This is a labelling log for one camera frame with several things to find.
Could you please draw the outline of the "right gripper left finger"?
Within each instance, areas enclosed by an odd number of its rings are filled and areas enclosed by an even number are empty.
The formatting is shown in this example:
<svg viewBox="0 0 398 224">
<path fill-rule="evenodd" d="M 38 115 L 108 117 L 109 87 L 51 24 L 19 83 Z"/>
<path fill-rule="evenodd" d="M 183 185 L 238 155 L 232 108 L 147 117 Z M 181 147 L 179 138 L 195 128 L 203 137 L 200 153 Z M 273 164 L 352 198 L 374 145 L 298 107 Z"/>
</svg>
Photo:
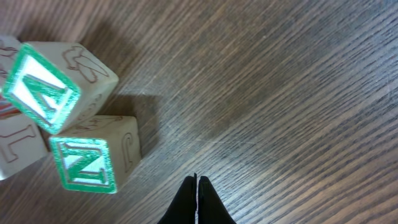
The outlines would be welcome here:
<svg viewBox="0 0 398 224">
<path fill-rule="evenodd" d="M 197 174 L 186 176 L 158 224 L 195 224 Z"/>
</svg>

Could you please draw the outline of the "blue edged picture block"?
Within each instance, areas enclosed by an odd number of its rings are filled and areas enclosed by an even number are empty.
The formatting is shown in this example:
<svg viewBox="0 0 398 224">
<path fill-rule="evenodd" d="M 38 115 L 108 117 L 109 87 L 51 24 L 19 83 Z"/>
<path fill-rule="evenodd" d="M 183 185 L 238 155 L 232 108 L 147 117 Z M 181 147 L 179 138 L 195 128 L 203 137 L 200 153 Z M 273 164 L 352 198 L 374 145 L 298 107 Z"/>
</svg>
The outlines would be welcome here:
<svg viewBox="0 0 398 224">
<path fill-rule="evenodd" d="M 21 43 L 14 36 L 1 35 L 1 88 L 5 84 L 9 71 L 14 65 L 20 47 Z"/>
</svg>

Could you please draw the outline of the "green letter A block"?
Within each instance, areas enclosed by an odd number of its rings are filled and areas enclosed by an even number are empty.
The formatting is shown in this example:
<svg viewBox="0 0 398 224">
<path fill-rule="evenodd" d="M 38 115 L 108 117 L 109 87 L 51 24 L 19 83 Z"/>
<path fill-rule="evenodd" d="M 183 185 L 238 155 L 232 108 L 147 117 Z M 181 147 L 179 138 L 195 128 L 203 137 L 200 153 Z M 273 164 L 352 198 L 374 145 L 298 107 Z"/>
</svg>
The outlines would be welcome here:
<svg viewBox="0 0 398 224">
<path fill-rule="evenodd" d="M 24 42 L 2 93 L 50 134 L 95 115 L 119 77 L 79 43 Z"/>
</svg>

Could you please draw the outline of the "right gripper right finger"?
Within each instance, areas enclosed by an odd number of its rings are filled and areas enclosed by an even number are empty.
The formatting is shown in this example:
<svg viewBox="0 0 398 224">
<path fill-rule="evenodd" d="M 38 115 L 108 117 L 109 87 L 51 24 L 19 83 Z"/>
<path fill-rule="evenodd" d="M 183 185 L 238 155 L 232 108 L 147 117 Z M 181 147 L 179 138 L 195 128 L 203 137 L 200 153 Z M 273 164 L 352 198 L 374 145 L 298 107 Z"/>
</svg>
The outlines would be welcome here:
<svg viewBox="0 0 398 224">
<path fill-rule="evenodd" d="M 206 176 L 200 177 L 198 186 L 198 223 L 236 224 Z"/>
</svg>

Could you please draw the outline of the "red edged wooden block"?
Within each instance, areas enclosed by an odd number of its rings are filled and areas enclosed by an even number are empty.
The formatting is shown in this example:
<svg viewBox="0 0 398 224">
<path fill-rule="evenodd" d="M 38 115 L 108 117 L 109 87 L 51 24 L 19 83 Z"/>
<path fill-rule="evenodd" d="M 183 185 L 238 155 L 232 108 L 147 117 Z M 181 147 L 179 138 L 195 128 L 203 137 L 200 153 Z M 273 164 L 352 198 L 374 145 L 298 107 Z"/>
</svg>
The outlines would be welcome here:
<svg viewBox="0 0 398 224">
<path fill-rule="evenodd" d="M 47 156 L 40 129 L 11 104 L 1 105 L 1 180 Z"/>
</svg>

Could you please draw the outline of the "green letter N block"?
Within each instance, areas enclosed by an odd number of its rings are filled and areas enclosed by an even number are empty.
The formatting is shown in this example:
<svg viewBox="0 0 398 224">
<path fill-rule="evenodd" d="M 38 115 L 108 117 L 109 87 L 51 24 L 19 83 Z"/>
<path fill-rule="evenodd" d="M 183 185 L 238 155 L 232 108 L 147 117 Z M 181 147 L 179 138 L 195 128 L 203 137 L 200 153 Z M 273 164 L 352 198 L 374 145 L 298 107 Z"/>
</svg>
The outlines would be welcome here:
<svg viewBox="0 0 398 224">
<path fill-rule="evenodd" d="M 51 136 L 49 144 L 67 190 L 115 194 L 142 159 L 133 116 L 96 115 Z"/>
</svg>

